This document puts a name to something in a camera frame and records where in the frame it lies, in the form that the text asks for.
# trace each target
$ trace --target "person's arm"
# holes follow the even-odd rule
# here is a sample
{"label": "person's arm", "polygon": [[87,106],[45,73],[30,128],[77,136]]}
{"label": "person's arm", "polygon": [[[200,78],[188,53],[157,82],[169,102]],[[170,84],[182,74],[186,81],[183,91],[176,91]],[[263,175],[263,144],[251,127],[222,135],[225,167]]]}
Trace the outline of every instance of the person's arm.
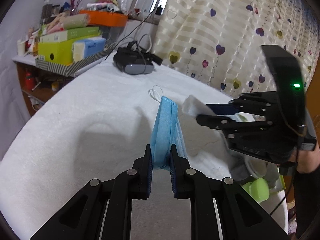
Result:
{"label": "person's arm", "polygon": [[[290,158],[296,160],[296,154]],[[320,210],[320,149],[299,151],[297,172],[293,181],[296,204],[296,237],[300,238]]]}

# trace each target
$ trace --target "white shelf top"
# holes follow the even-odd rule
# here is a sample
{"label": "white shelf top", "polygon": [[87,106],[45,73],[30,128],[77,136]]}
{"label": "white shelf top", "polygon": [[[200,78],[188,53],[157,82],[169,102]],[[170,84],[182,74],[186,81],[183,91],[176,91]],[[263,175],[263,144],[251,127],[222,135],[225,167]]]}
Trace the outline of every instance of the white shelf top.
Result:
{"label": "white shelf top", "polygon": [[26,56],[19,56],[19,55],[14,56],[12,58],[12,60],[15,62],[20,62],[20,63],[24,63],[24,64],[31,65],[31,66],[36,66],[36,58],[37,57],[34,57],[31,54],[28,54]]}

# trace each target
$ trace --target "metal screw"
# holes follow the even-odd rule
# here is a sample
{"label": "metal screw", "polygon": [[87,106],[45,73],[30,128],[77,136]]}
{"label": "metal screw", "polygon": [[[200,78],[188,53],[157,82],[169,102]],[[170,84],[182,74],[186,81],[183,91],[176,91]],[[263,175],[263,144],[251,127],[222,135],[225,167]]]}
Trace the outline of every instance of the metal screw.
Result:
{"label": "metal screw", "polygon": [[99,180],[98,179],[92,179],[92,180],[90,180],[89,184],[92,187],[97,186],[99,184]]}
{"label": "metal screw", "polygon": [[229,178],[229,177],[228,177],[228,178],[225,178],[223,181],[224,181],[225,184],[228,184],[228,185],[233,184],[233,179],[232,179],[232,178]]}
{"label": "metal screw", "polygon": [[186,170],[186,173],[189,174],[189,175],[195,175],[196,174],[196,170],[190,168],[190,169]]}
{"label": "metal screw", "polygon": [[128,173],[128,175],[135,175],[135,174],[137,174],[137,170],[129,169],[129,170],[127,170],[127,173]]}

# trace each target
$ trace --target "green box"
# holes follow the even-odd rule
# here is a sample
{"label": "green box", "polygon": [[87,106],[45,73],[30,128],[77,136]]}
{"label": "green box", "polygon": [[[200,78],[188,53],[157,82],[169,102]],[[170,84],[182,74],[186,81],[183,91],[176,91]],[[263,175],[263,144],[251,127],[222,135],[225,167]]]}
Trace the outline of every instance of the green box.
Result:
{"label": "green box", "polygon": [[55,32],[40,37],[40,42],[62,42],[79,37],[98,35],[99,27],[83,27],[75,28],[62,32]]}
{"label": "green box", "polygon": [[79,37],[62,42],[39,42],[38,43],[38,55],[39,59],[52,63],[59,63],[63,65],[69,65],[73,62],[72,58],[72,46],[75,41],[96,37],[95,35],[89,35],[85,37]]}

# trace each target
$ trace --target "orange tray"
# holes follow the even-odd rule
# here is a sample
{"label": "orange tray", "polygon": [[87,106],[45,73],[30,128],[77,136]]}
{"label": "orange tray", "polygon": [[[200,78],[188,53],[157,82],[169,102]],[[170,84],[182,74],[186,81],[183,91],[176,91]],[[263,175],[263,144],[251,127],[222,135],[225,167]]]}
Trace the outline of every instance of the orange tray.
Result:
{"label": "orange tray", "polygon": [[79,13],[87,13],[90,15],[89,24],[103,25],[108,27],[124,27],[128,20],[127,15],[120,13],[87,10],[81,10]]}

